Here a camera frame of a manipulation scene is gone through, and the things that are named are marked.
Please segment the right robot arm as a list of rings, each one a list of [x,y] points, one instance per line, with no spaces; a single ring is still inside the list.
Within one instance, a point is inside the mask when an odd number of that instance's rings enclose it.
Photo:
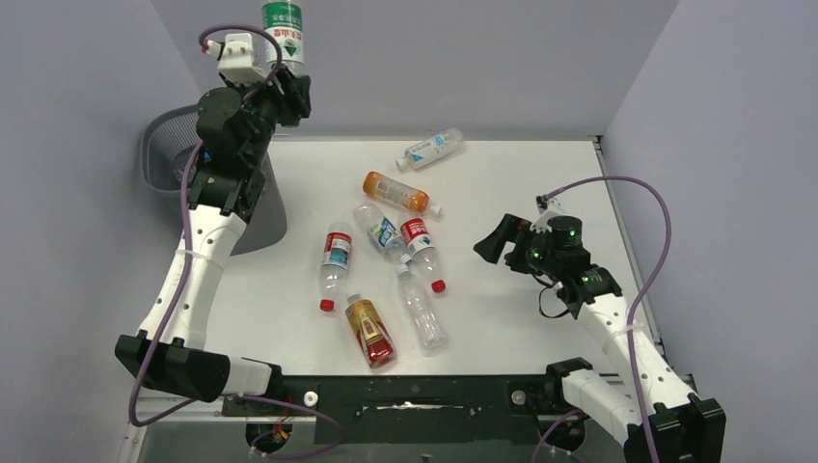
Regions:
[[[634,321],[613,275],[593,262],[583,244],[583,223],[572,216],[549,218],[543,229],[507,214],[474,247],[485,261],[544,276],[571,317],[601,347],[629,387],[625,395],[574,358],[546,368],[544,402],[552,410],[578,409],[622,447],[628,462],[719,462],[726,415],[714,399],[701,398],[678,376]]]

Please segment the clear unlabelled bottle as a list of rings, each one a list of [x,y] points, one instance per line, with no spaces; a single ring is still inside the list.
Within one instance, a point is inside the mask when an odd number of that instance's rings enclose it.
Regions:
[[[400,302],[412,318],[420,344],[428,351],[442,347],[447,335],[436,318],[423,282],[407,264],[399,264],[395,273]]]

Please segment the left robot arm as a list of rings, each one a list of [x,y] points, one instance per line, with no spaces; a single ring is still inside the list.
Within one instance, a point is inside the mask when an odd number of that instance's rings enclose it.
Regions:
[[[279,366],[208,352],[205,338],[227,261],[265,189],[272,136],[310,115],[310,87],[310,77],[282,68],[270,83],[229,84],[201,97],[199,142],[180,186],[180,242],[149,315],[115,346],[116,358],[135,378],[131,407],[143,389],[211,402],[224,395],[275,395],[283,387]]]

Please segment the clear bottle green white label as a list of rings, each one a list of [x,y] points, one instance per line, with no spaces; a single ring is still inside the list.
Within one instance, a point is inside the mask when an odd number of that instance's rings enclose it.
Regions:
[[[282,63],[296,76],[306,74],[304,57],[303,2],[261,2],[262,26],[280,46]]]

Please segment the clear bottle red white label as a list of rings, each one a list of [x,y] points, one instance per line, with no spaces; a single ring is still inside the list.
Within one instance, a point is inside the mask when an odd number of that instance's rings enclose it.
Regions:
[[[447,284],[441,260],[424,219],[416,212],[405,212],[399,220],[399,230],[421,277],[433,293],[443,293]]]

